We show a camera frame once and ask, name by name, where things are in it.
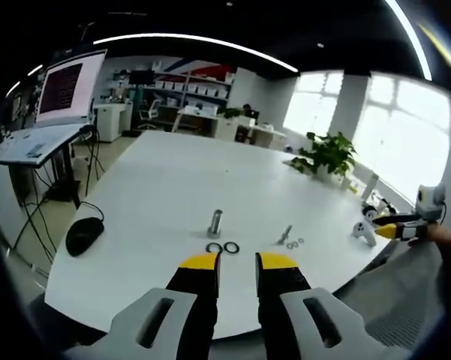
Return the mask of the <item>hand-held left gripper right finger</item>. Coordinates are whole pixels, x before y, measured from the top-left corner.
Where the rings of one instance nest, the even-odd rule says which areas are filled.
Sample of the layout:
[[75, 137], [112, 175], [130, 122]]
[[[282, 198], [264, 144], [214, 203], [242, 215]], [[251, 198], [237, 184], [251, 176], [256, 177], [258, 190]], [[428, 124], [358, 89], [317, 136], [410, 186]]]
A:
[[258, 321], [268, 359], [396, 359], [363, 318], [332, 293], [311, 288], [289, 257], [256, 255]]

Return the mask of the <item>person's right hand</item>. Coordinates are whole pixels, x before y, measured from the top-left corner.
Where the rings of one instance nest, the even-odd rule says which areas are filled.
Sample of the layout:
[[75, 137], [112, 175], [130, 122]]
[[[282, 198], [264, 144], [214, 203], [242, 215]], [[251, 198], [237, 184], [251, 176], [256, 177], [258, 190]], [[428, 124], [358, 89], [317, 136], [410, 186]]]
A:
[[429, 223], [424, 235], [408, 242], [409, 246], [415, 246], [421, 242], [434, 242], [438, 245], [451, 244], [451, 231], [438, 223]]

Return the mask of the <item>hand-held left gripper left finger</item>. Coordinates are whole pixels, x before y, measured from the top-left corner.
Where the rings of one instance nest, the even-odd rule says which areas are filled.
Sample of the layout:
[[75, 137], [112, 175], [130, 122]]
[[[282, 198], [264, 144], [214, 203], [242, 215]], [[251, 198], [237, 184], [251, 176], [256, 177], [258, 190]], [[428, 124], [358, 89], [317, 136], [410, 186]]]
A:
[[153, 288], [116, 314], [109, 332], [66, 359], [207, 359], [218, 319], [219, 253], [182, 262], [165, 288]]

